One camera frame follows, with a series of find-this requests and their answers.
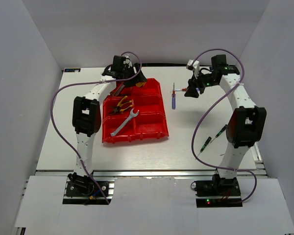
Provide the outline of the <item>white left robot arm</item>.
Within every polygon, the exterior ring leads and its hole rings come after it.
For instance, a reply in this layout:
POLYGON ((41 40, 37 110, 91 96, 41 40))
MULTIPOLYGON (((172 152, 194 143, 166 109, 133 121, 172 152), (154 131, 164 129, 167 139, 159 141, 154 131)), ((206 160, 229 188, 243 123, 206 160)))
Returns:
POLYGON ((101 74, 98 84, 73 102, 73 127, 77 139, 77 156, 74 174, 88 177, 92 172, 93 144, 101 127, 100 106, 107 96, 121 93, 124 88, 142 87, 147 82, 141 63, 133 63, 130 52, 115 55, 111 65, 101 74))

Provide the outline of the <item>silver open-end wrench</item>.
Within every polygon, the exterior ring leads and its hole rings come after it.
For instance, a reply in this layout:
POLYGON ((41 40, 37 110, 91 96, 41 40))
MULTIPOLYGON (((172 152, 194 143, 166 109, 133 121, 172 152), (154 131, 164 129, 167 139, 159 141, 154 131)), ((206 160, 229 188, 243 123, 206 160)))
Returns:
POLYGON ((130 111, 129 116, 125 119, 125 121, 112 133, 110 133, 110 136, 114 137, 116 136, 126 125, 128 122, 130 122, 133 118, 137 117, 139 114, 139 110, 137 112, 134 112, 134 108, 130 111))

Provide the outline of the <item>red black utility knife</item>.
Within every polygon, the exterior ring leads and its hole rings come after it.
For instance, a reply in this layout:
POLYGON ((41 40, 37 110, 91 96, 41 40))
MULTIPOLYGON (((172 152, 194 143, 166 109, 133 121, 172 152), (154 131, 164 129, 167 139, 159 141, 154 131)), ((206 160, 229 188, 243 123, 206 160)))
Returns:
POLYGON ((124 88, 124 83, 120 82, 110 94, 112 96, 118 96, 123 88, 124 88))

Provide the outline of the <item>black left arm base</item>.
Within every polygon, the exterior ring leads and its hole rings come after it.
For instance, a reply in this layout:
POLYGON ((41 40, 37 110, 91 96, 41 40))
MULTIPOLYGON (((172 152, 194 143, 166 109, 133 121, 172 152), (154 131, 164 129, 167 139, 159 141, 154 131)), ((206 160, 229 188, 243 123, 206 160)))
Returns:
POLYGON ((112 182, 97 181, 94 183, 87 175, 68 174, 62 203, 64 205, 108 205, 112 193, 109 192, 112 182))

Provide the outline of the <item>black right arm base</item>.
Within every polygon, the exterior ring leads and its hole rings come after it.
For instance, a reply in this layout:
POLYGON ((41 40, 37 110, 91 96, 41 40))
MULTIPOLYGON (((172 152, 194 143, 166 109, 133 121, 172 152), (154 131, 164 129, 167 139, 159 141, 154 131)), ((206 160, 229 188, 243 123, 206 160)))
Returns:
POLYGON ((237 178, 225 179, 214 175, 211 180, 197 180, 191 183, 196 193, 197 208, 242 207, 242 197, 237 178))

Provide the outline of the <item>yellow handled pliers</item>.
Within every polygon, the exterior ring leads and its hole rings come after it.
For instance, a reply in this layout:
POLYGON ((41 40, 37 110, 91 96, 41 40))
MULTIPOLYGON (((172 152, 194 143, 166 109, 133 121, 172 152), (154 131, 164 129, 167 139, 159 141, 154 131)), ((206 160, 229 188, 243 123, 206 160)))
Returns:
POLYGON ((123 101, 123 106, 121 107, 121 110, 118 113, 123 113, 124 111, 131 109, 132 106, 133 106, 133 100, 125 100, 123 101))
POLYGON ((127 99, 127 97, 128 97, 127 95, 123 96, 122 99, 121 99, 121 100, 118 102, 118 104, 116 105, 116 107, 112 107, 112 106, 110 106, 110 108, 112 109, 112 111, 110 112, 111 115, 114 115, 114 114, 120 112, 121 107, 123 106, 123 101, 124 101, 125 99, 127 99))

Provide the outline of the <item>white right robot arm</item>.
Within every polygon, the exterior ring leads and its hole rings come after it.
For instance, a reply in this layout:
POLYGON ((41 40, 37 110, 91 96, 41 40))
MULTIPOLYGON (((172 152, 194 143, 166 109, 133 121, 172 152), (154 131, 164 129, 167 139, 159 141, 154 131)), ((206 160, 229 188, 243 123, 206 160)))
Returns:
POLYGON ((247 94, 242 74, 236 66, 228 65, 226 55, 216 55, 211 59, 211 71, 203 74, 199 61, 189 60, 186 68, 193 72, 188 80, 185 97, 198 98, 204 90, 212 86, 220 86, 225 92, 233 114, 226 128, 228 145, 217 174, 220 178, 211 183, 212 191, 223 195, 229 190, 227 180, 236 178, 246 152, 260 140, 264 129, 267 111, 258 107, 247 94))

